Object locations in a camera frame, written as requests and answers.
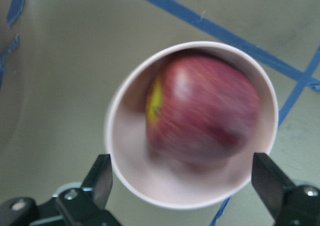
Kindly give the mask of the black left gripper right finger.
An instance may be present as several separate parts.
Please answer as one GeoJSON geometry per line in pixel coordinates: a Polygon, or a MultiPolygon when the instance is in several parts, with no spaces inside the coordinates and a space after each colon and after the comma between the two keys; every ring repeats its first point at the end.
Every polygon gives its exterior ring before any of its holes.
{"type": "Polygon", "coordinates": [[[318,226],[320,189],[291,180],[266,154],[253,155],[251,184],[275,226],[318,226]]]}

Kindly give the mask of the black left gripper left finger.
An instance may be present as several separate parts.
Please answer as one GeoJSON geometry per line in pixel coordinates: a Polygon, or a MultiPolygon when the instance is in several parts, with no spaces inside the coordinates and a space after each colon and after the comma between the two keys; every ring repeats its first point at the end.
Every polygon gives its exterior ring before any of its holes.
{"type": "Polygon", "coordinates": [[[55,200],[67,226],[112,226],[105,210],[113,185],[111,156],[100,154],[79,187],[62,191],[55,200]]]}

